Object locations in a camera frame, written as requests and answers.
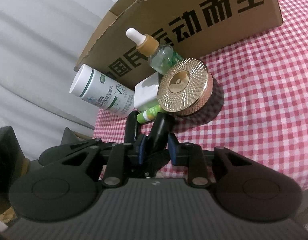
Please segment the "gold lidded round jar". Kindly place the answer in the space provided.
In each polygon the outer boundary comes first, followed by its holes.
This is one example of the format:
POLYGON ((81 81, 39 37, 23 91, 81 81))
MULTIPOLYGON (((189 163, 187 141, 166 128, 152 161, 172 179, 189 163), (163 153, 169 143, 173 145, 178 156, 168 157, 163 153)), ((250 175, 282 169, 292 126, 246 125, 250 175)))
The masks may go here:
POLYGON ((217 117, 225 97, 207 65, 199 59, 187 58, 172 66, 162 77, 157 100, 164 111, 202 125, 217 117))

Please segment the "green white lip balm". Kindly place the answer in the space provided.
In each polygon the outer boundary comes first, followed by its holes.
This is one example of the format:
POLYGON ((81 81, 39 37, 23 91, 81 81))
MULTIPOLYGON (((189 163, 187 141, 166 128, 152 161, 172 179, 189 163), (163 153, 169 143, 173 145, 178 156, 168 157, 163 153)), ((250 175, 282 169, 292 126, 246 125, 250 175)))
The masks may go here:
POLYGON ((140 124, 147 123, 149 121, 154 120, 157 117, 157 114, 161 111, 161 106, 160 105, 155 105, 146 111, 139 113, 136 116, 137 122, 140 124))

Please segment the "white supplement bottle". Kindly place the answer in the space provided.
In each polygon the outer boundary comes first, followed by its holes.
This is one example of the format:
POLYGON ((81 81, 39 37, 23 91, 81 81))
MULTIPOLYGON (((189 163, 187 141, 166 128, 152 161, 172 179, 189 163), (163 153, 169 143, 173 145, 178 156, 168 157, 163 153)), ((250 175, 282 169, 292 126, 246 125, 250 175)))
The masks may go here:
POLYGON ((78 70, 69 93, 121 118, 134 110, 133 90, 86 64, 78 70))

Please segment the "white square box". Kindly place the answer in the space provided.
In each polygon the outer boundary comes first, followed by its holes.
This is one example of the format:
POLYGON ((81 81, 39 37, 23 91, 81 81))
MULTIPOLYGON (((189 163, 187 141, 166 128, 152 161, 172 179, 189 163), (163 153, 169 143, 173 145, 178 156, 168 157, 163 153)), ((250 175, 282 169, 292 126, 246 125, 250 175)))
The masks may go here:
POLYGON ((143 112, 157 105, 158 87, 159 73, 157 72, 136 84, 134 91, 134 108, 139 112, 143 112))

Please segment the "dropper bottle green label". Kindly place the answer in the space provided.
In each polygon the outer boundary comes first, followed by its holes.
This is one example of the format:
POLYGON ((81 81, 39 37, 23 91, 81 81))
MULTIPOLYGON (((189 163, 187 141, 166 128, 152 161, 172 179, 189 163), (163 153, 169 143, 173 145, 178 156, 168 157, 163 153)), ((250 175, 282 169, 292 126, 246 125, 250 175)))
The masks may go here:
POLYGON ((154 37, 143 35, 134 28, 128 28, 126 36, 135 43, 137 51, 147 57, 149 66, 161 75, 183 60, 169 44, 161 44, 154 37))

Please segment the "pink checkered bed cover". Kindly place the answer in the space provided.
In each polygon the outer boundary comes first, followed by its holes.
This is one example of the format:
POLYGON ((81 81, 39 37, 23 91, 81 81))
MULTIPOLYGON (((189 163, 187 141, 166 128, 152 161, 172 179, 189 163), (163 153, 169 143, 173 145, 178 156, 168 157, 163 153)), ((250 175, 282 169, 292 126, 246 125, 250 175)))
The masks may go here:
POLYGON ((278 0, 280 26, 204 55, 225 101, 210 123, 183 122, 181 141, 224 145, 308 189, 308 0, 278 0))

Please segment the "cardboard box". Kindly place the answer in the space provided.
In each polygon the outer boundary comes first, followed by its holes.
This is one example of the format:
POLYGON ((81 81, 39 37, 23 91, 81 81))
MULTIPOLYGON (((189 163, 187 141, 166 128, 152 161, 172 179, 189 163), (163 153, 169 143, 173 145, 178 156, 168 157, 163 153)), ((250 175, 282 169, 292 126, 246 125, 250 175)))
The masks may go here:
POLYGON ((278 0, 118 0, 75 69, 87 64, 134 88, 153 69, 126 36, 129 28, 173 46, 183 58, 199 58, 282 22, 278 0))

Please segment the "white curtain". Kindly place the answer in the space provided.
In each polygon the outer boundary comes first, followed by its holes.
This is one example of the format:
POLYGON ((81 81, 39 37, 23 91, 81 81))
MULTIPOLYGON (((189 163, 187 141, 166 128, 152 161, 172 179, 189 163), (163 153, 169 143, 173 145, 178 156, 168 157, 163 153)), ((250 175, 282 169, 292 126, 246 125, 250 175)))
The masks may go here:
POLYGON ((0 0, 0 127, 37 159, 70 128, 92 136, 98 109, 69 93, 74 66, 117 0, 0 0))

